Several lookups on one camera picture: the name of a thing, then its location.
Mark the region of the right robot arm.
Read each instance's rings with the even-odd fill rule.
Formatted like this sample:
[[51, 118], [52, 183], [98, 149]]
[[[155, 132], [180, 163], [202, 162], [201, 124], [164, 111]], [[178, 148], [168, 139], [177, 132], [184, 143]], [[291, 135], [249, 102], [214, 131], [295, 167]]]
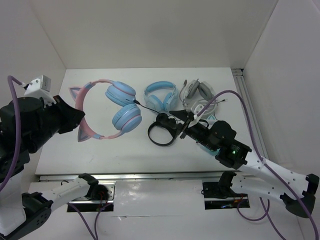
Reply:
[[303, 175], [260, 157], [235, 139], [236, 131], [224, 120], [207, 127], [193, 124], [194, 116], [186, 110], [171, 111], [171, 114], [182, 121], [176, 127], [182, 138], [188, 136], [210, 152], [217, 152], [215, 159], [225, 167], [254, 176], [246, 178], [236, 173], [223, 173], [218, 184], [220, 194], [257, 195], [282, 203], [295, 216], [311, 216], [320, 181], [317, 175]]

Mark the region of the pink blue cat-ear headphones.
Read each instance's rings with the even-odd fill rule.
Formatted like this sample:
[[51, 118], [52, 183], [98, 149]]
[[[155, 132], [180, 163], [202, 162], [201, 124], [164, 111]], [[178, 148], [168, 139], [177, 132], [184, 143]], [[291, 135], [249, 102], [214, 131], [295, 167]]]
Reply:
[[84, 142], [89, 139], [112, 140], [133, 131], [142, 122], [142, 113], [135, 103], [136, 91], [131, 86], [110, 79], [98, 79], [90, 81], [83, 86], [73, 86], [69, 88], [69, 93], [74, 100], [77, 110], [85, 110], [85, 100], [90, 95], [90, 91], [99, 85], [107, 84], [105, 97], [114, 104], [111, 107], [111, 125], [115, 128], [114, 134], [102, 134], [94, 130], [84, 117], [79, 124], [77, 141]]

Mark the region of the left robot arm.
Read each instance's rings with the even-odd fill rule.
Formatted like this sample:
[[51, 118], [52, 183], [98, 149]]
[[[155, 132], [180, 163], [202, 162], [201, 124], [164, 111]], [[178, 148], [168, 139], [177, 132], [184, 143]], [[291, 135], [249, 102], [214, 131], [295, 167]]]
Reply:
[[0, 237], [18, 240], [40, 228], [51, 213], [78, 198], [108, 206], [109, 191], [92, 175], [44, 192], [22, 192], [25, 165], [55, 134], [73, 131], [85, 116], [56, 95], [52, 105], [20, 97], [0, 110]]

